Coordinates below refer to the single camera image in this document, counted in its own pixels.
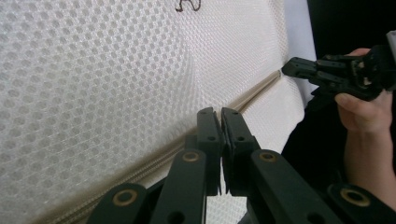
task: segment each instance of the human hand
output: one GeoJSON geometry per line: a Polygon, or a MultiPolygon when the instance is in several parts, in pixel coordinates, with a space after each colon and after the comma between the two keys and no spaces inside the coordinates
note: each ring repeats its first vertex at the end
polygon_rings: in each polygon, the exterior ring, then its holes
{"type": "MultiPolygon", "coordinates": [[[[356,49],[350,56],[362,56],[369,49],[356,49]]],[[[371,102],[366,102],[346,93],[335,96],[343,125],[353,133],[389,132],[392,123],[392,93],[382,91],[371,102]]]]}

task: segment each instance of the mesh bag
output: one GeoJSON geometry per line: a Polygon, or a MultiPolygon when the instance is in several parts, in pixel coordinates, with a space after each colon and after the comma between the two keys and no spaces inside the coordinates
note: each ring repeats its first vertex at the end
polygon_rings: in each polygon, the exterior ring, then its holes
{"type": "MultiPolygon", "coordinates": [[[[76,222],[114,185],[158,180],[197,111],[237,104],[278,74],[282,1],[181,3],[177,12],[179,0],[0,2],[2,222],[76,222]]],[[[259,141],[276,135],[276,148],[302,115],[295,84],[280,80],[281,91],[246,109],[259,141]],[[291,112],[261,117],[285,108],[278,96],[291,112]],[[273,115],[278,129],[254,121],[273,115]]],[[[209,199],[208,223],[245,211],[243,199],[209,199]]]]}

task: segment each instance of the zipper teeth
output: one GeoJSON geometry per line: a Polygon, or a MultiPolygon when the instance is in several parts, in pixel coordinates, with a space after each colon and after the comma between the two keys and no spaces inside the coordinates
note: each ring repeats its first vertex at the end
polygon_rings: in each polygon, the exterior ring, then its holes
{"type": "Polygon", "coordinates": [[[166,150],[165,154],[162,154],[159,158],[157,158],[154,162],[150,162],[144,167],[140,168],[137,172],[128,175],[124,177],[122,180],[118,181],[111,187],[101,191],[98,193],[96,196],[85,202],[84,204],[78,206],[77,208],[74,208],[67,213],[65,213],[63,216],[58,217],[56,219],[53,219],[50,224],[55,224],[55,223],[63,223],[63,224],[68,224],[68,223],[75,223],[81,219],[83,219],[86,215],[88,215],[93,208],[99,203],[101,198],[111,189],[116,187],[117,185],[120,185],[122,183],[126,182],[137,182],[141,180],[143,177],[151,174],[155,170],[159,169],[160,167],[164,166],[167,162],[172,160],[172,158],[183,148],[183,146],[180,144],[177,147],[170,148],[170,150],[166,150]]]}
{"type": "MultiPolygon", "coordinates": [[[[236,104],[230,104],[230,108],[238,110],[240,112],[244,111],[248,105],[254,102],[258,96],[261,95],[263,91],[268,90],[271,88],[275,82],[280,79],[281,75],[279,71],[275,71],[269,77],[265,78],[264,81],[259,83],[256,90],[249,92],[249,95],[243,97],[242,99],[236,100],[236,104]]],[[[190,130],[186,134],[191,134],[194,132],[195,129],[190,130]]],[[[179,142],[173,147],[169,147],[167,150],[164,151],[163,154],[160,154],[158,158],[154,159],[153,162],[148,162],[146,165],[138,169],[138,171],[133,172],[131,175],[125,176],[123,179],[115,182],[115,184],[111,185],[110,187],[102,190],[100,193],[96,194],[92,198],[90,198],[87,202],[83,203],[82,205],[77,206],[74,209],[70,209],[62,216],[56,218],[49,218],[47,219],[47,223],[49,224],[69,224],[69,223],[76,223],[81,221],[82,219],[86,218],[87,215],[93,210],[93,208],[99,203],[101,198],[111,189],[120,185],[122,183],[133,182],[136,183],[142,178],[148,176],[149,174],[153,173],[154,171],[158,170],[170,160],[174,158],[174,156],[183,149],[183,142],[179,142]]]]}

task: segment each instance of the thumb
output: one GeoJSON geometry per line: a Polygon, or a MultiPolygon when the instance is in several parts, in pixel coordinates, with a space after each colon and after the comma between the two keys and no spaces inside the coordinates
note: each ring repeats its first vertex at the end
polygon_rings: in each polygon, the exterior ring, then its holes
{"type": "Polygon", "coordinates": [[[334,100],[345,110],[354,114],[359,114],[360,112],[364,111],[363,100],[356,98],[353,95],[349,95],[347,93],[340,93],[335,96],[334,100]]]}

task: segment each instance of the honeycomb mesh pattern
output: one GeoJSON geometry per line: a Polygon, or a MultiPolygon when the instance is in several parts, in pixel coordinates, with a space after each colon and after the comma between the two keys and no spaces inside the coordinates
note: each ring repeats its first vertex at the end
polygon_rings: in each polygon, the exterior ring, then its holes
{"type": "Polygon", "coordinates": [[[0,2],[2,221],[109,186],[191,129],[198,110],[233,102],[286,59],[282,1],[176,7],[0,2]]]}

